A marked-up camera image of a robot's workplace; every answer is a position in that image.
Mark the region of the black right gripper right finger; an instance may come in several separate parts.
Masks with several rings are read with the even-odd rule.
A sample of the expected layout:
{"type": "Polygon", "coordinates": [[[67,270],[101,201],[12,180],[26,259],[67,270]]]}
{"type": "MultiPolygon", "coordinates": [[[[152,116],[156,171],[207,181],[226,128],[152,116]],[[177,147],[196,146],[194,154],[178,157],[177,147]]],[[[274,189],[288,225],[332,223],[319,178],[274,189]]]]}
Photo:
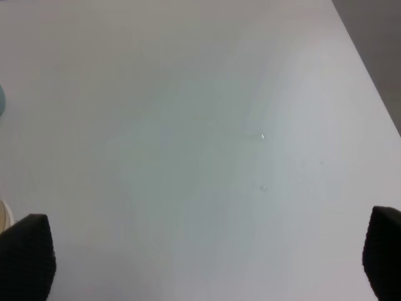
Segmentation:
{"type": "Polygon", "coordinates": [[[362,264],[378,300],[400,300],[400,211],[372,209],[362,253],[362,264]]]}

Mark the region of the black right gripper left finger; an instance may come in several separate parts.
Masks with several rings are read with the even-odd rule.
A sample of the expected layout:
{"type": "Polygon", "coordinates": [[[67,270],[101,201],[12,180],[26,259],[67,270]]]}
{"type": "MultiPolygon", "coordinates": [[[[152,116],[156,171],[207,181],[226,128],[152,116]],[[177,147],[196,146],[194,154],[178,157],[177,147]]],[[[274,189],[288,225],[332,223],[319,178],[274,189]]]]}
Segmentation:
{"type": "Polygon", "coordinates": [[[47,215],[29,214],[1,233],[1,300],[46,300],[55,273],[47,215]]]}

